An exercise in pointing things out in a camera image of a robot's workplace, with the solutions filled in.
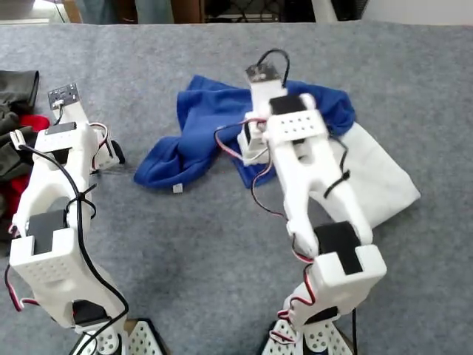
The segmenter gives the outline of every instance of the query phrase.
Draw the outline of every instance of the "red fabric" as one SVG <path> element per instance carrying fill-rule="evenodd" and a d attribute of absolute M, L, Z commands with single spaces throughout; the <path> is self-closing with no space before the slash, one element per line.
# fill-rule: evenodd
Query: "red fabric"
<path fill-rule="evenodd" d="M 20 125 L 31 126 L 34 132 L 47 129 L 50 126 L 50 120 L 47 117 L 39 115 L 25 115 L 20 117 Z M 0 186 L 0 193 L 7 201 L 7 211 L 3 217 L 11 218 L 18 209 L 20 198 L 23 191 L 28 187 L 30 175 L 18 176 L 11 181 Z"/>

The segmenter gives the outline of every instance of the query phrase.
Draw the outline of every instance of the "electrical wire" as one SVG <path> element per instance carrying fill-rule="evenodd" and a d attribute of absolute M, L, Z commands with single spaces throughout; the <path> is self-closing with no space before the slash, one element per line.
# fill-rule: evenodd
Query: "electrical wire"
<path fill-rule="evenodd" d="M 287 77 L 289 76 L 290 60 L 289 60 L 289 54 L 285 50 L 281 50 L 279 48 L 273 48 L 272 50 L 268 50 L 267 52 L 263 53 L 263 55 L 258 60 L 256 65 L 260 65 L 266 59 L 266 57 L 268 57 L 268 55 L 270 55 L 271 53 L 279 53 L 286 60 L 286 71 L 284 73 L 284 78 L 282 79 L 282 86 L 286 87 Z"/>
<path fill-rule="evenodd" d="M 93 337 L 94 334 L 90 334 L 90 333 L 87 333 L 86 331 L 84 332 L 84 334 L 88 335 L 89 337 Z M 94 347 L 94 350 L 92 350 L 92 352 L 89 352 L 90 355 L 95 355 L 95 352 L 97 351 L 97 348 L 98 348 L 98 341 L 97 339 L 95 339 L 95 347 Z"/>
<path fill-rule="evenodd" d="M 109 139 L 109 129 L 107 128 L 107 126 L 105 126 L 104 124 L 101 124 L 99 122 L 93 122 L 91 124 L 89 124 L 91 127 L 99 127 L 103 130 L 103 139 L 102 141 L 98 144 L 98 149 L 97 149 L 97 152 L 94 154 L 94 156 L 92 157 L 92 169 L 96 170 L 97 168 L 95 167 L 95 156 L 98 154 L 98 151 L 101 150 L 101 147 L 107 142 L 107 140 Z"/>
<path fill-rule="evenodd" d="M 39 305 L 36 300 L 33 298 L 18 298 L 15 292 L 15 288 L 11 284 L 8 274 L 10 273 L 10 264 L 7 265 L 7 268 L 5 269 L 4 272 L 4 282 L 5 286 L 7 287 L 8 294 L 10 295 L 10 299 L 12 300 L 13 306 L 15 307 L 15 310 L 17 312 L 21 312 L 24 309 L 24 305 L 29 304 L 29 305 Z"/>
<path fill-rule="evenodd" d="M 342 148 L 344 149 L 344 152 L 340 159 L 341 177 L 338 180 L 336 180 L 334 183 L 332 183 L 332 185 L 328 186 L 327 190 L 325 190 L 325 193 L 324 193 L 325 199 L 332 192 L 332 190 L 337 187 L 337 185 L 339 185 L 340 183 L 343 183 L 344 181 L 350 178 L 350 170 L 344 171 L 345 159 L 347 158 L 347 155 L 348 155 L 348 146 L 345 143 L 343 143 L 340 139 L 338 139 L 338 137 L 331 135 L 330 138 L 332 138 L 335 142 L 340 144 Z"/>
<path fill-rule="evenodd" d="M 59 17 L 61 17 L 62 23 L 65 24 L 66 21 L 64 20 L 64 17 L 62 16 L 61 11 L 59 11 L 59 7 L 58 7 L 58 2 L 57 2 L 57 0 L 54 0 L 54 5 L 56 6 L 56 10 L 58 11 Z"/>
<path fill-rule="evenodd" d="M 259 206 L 261 207 L 262 209 L 264 209 L 267 213 L 270 213 L 272 214 L 273 216 L 276 216 L 276 217 L 281 217 L 281 218 L 284 218 L 284 220 L 287 222 L 288 219 L 286 217 L 286 215 L 284 213 L 281 213 L 281 212 L 276 212 L 276 211 L 273 211 L 272 209 L 269 209 L 268 207 L 266 207 L 263 203 L 261 203 L 259 200 L 258 200 L 258 197 L 256 196 L 256 182 L 258 181 L 258 179 L 260 179 L 261 177 L 265 176 L 267 173 L 269 173 L 269 171 L 271 170 L 271 168 L 273 167 L 273 160 L 271 159 L 271 156 L 269 157 L 269 161 L 268 161 L 268 165 L 266 165 L 266 167 L 261 171 L 259 172 L 258 174 L 255 175 L 255 177 L 253 178 L 253 180 L 251 181 L 251 196 L 253 197 L 254 199 L 254 202 Z"/>
<path fill-rule="evenodd" d="M 278 318 L 280 318 L 281 320 L 285 320 L 289 325 L 291 325 L 289 319 L 289 312 L 293 309 L 293 302 L 298 301 L 308 306 L 312 306 L 316 303 L 316 295 L 312 289 L 312 286 L 310 285 L 309 274 L 307 272 L 309 267 L 311 267 L 311 265 L 307 265 L 304 268 L 304 284 L 309 294 L 310 300 L 306 300 L 305 298 L 302 298 L 300 296 L 291 297 L 291 299 L 289 300 L 289 309 L 285 309 L 278 312 Z M 298 336 L 295 339 L 291 339 L 290 337 L 286 337 L 284 334 L 281 334 L 278 331 L 270 331 L 269 333 L 270 338 L 281 345 L 290 345 L 297 343 L 300 339 L 301 334 L 298 333 L 297 335 Z"/>
<path fill-rule="evenodd" d="M 59 104 L 59 117 L 55 121 L 55 123 L 52 124 L 53 126 L 57 126 L 61 122 L 63 114 L 64 114 L 64 104 Z"/>
<path fill-rule="evenodd" d="M 233 158 L 239 159 L 240 161 L 244 161 L 244 162 L 247 162 L 247 163 L 251 162 L 253 160 L 256 160 L 257 158 L 262 156 L 264 153 L 266 153 L 267 149 L 264 150 L 263 152 L 258 153 L 258 155 L 255 155 L 254 157 L 250 158 L 249 160 L 248 159 L 246 160 L 246 159 L 243 158 L 243 156 L 240 153 L 235 152 L 232 148 L 226 146 L 220 140 L 218 133 L 220 131 L 223 131 L 224 129 L 228 129 L 228 128 L 232 128 L 232 127 L 236 127 L 236 126 L 242 126 L 244 124 L 249 124 L 250 122 L 266 123 L 266 120 L 264 118 L 249 118 L 248 120 L 240 121 L 236 124 L 228 124 L 226 126 L 221 126 L 217 129 L 215 129 L 215 131 L 214 131 L 214 140 L 217 143 L 217 145 L 220 147 L 221 150 L 228 153 Z"/>
<path fill-rule="evenodd" d="M 72 179 L 72 176 L 70 173 L 54 158 L 51 158 L 49 155 L 44 154 L 43 152 L 40 152 L 30 146 L 26 145 L 20 145 L 18 146 L 19 149 L 22 150 L 27 150 L 28 152 L 32 152 L 33 154 L 39 155 L 43 159 L 48 160 L 50 163 L 53 163 L 61 172 L 64 174 L 65 178 L 69 181 L 72 190 L 74 191 L 75 195 L 75 202 L 77 203 L 77 221 L 78 221 L 78 226 L 77 226 L 77 231 L 78 231 L 78 245 L 79 249 L 81 250 L 82 258 L 84 259 L 87 267 L 89 270 L 92 272 L 94 277 L 97 279 L 97 281 L 102 284 L 105 288 L 107 288 L 110 292 L 112 292 L 123 304 L 123 310 L 121 313 L 119 313 L 116 317 L 111 318 L 105 325 L 103 325 L 101 328 L 99 328 L 94 335 L 92 335 L 79 349 L 77 354 L 82 354 L 84 352 L 84 349 L 94 340 L 97 339 L 97 337 L 105 331 L 108 327 L 114 325 L 118 320 L 126 316 L 126 314 L 129 311 L 129 305 L 127 301 L 125 300 L 125 297 L 112 285 L 110 285 L 97 271 L 95 268 L 89 254 L 87 253 L 86 246 L 84 243 L 84 230 L 82 226 L 82 202 L 85 200 L 85 193 L 84 192 L 79 192 L 79 189 L 77 185 L 75 184 L 74 179 Z"/>
<path fill-rule="evenodd" d="M 356 336 L 356 308 L 352 311 L 352 342 L 353 342 L 353 355 L 358 355 L 358 339 Z"/>

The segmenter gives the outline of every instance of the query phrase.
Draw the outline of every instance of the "black cable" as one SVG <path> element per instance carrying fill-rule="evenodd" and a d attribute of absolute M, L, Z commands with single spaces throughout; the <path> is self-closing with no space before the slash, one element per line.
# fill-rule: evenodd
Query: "black cable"
<path fill-rule="evenodd" d="M 56 10 L 58 11 L 59 17 L 61 17 L 62 23 L 65 24 L 66 21 L 64 20 L 64 17 L 62 17 L 61 11 L 59 11 L 57 0 L 54 0 L 54 5 L 56 6 Z"/>
<path fill-rule="evenodd" d="M 61 122 L 63 114 L 64 114 L 64 104 L 60 104 L 59 105 L 59 117 L 55 121 L 55 123 L 52 124 L 53 126 L 57 126 Z"/>
<path fill-rule="evenodd" d="M 84 192 L 79 192 L 79 189 L 77 185 L 75 184 L 74 179 L 72 179 L 72 176 L 70 173 L 54 158 L 51 158 L 49 155 L 44 154 L 43 152 L 39 152 L 38 150 L 30 147 L 30 146 L 25 146 L 25 145 L 20 145 L 19 149 L 27 150 L 29 152 L 32 152 L 36 155 L 39 155 L 43 159 L 48 160 L 50 163 L 53 163 L 61 172 L 64 174 L 66 179 L 69 181 L 72 190 L 74 191 L 75 195 L 75 200 L 77 200 L 77 232 L 78 232 L 78 244 L 79 244 L 79 249 L 81 250 L 82 257 L 84 258 L 85 263 L 87 264 L 87 267 L 89 270 L 92 272 L 94 277 L 97 279 L 99 283 L 101 283 L 105 288 L 107 288 L 110 292 L 112 292 L 123 304 L 123 311 L 118 314 L 115 318 L 110 319 L 102 328 L 100 328 L 98 331 L 94 333 L 81 347 L 81 349 L 77 352 L 77 354 L 82 354 L 85 350 L 85 348 L 92 342 L 92 340 L 96 339 L 99 334 L 101 334 L 103 331 L 105 331 L 108 327 L 112 326 L 115 324 L 118 320 L 120 320 L 122 317 L 126 316 L 126 314 L 129 311 L 129 305 L 127 301 L 125 300 L 125 297 L 112 285 L 110 285 L 102 276 L 98 273 L 97 269 L 95 268 L 92 260 L 90 259 L 89 254 L 87 253 L 86 246 L 84 243 L 84 230 L 82 228 L 82 202 L 85 200 L 85 194 Z"/>
<path fill-rule="evenodd" d="M 327 198 L 328 195 L 332 192 L 332 190 L 337 187 L 337 185 L 350 179 L 350 170 L 347 170 L 346 172 L 344 172 L 345 159 L 347 158 L 347 155 L 348 155 L 348 146 L 333 135 L 331 135 L 330 138 L 332 138 L 335 142 L 340 144 L 343 147 L 344 152 L 341 155 L 341 159 L 340 159 L 341 177 L 337 181 L 335 181 L 332 185 L 328 186 L 327 190 L 324 193 L 324 198 Z"/>
<path fill-rule="evenodd" d="M 282 79 L 282 86 L 286 87 L 287 76 L 289 75 L 289 69 L 290 69 L 290 60 L 289 60 L 289 54 L 285 50 L 281 50 L 279 48 L 273 48 L 272 50 L 268 50 L 266 53 L 264 53 L 261 56 L 261 58 L 258 60 L 256 65 L 260 65 L 266 59 L 266 57 L 268 57 L 268 55 L 270 55 L 271 53 L 279 53 L 286 60 L 286 71 L 284 73 L 284 78 Z"/>
<path fill-rule="evenodd" d="M 358 339 L 356 336 L 356 308 L 352 311 L 352 342 L 353 342 L 353 355 L 358 355 Z"/>

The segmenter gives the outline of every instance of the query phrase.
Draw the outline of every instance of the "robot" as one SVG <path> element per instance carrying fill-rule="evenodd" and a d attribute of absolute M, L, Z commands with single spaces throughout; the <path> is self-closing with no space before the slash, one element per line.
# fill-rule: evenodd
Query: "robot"
<path fill-rule="evenodd" d="M 287 60 L 283 79 L 274 65 L 264 62 L 270 53 Z M 246 114 L 237 137 L 245 165 L 268 164 L 253 180 L 253 190 L 256 179 L 274 166 L 284 193 L 285 214 L 280 215 L 286 219 L 294 254 L 306 264 L 304 282 L 284 301 L 262 354 L 356 354 L 355 344 L 354 349 L 347 345 L 333 321 L 354 312 L 387 267 L 347 182 L 350 173 L 342 171 L 347 147 L 338 141 L 346 149 L 339 163 L 313 96 L 287 93 L 288 70 L 288 55 L 279 49 L 247 68 L 253 111 Z M 334 223 L 313 228 L 307 215 L 309 197 Z"/>
<path fill-rule="evenodd" d="M 283 79 L 263 62 L 273 52 L 287 59 Z M 353 312 L 387 268 L 347 182 L 347 151 L 337 162 L 314 98 L 287 93 L 288 69 L 288 55 L 281 50 L 268 51 L 247 69 L 253 111 L 241 122 L 241 155 L 219 142 L 218 132 L 225 127 L 215 132 L 217 143 L 245 164 L 267 164 L 253 180 L 252 192 L 256 179 L 274 166 L 285 214 L 271 213 L 286 219 L 293 253 L 306 265 L 303 282 L 284 301 L 261 354 L 356 355 L 333 322 Z M 57 120 L 38 134 L 35 148 L 26 146 L 19 131 L 11 135 L 17 149 L 33 153 L 34 166 L 13 218 L 12 231 L 19 237 L 12 242 L 10 265 L 35 298 L 22 302 L 10 294 L 19 308 L 37 303 L 60 326 L 81 334 L 71 355 L 165 354 L 150 322 L 139 319 L 130 333 L 125 330 L 129 306 L 84 246 L 95 216 L 89 176 L 123 163 L 121 149 L 103 124 L 88 122 L 74 84 L 49 97 Z M 334 223 L 313 228 L 307 215 L 310 197 Z M 66 203 L 53 208 L 61 198 Z"/>
<path fill-rule="evenodd" d="M 105 125 L 88 121 L 75 84 L 51 91 L 49 100 L 56 121 L 39 132 L 34 148 L 20 131 L 10 133 L 15 148 L 33 154 L 30 184 L 12 221 L 10 266 L 34 300 L 19 300 L 6 277 L 10 296 L 18 311 L 40 305 L 80 334 L 71 355 L 165 354 L 150 321 L 126 320 L 128 303 L 84 245 L 95 216 L 89 176 L 124 163 L 120 146 Z"/>

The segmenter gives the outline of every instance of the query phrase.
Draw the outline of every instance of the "floor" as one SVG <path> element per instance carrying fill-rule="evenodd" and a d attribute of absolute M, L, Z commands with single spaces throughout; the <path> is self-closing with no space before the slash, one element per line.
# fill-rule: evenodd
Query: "floor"
<path fill-rule="evenodd" d="M 53 0 L 1 0 L 0 24 L 51 24 L 68 22 L 64 6 Z"/>

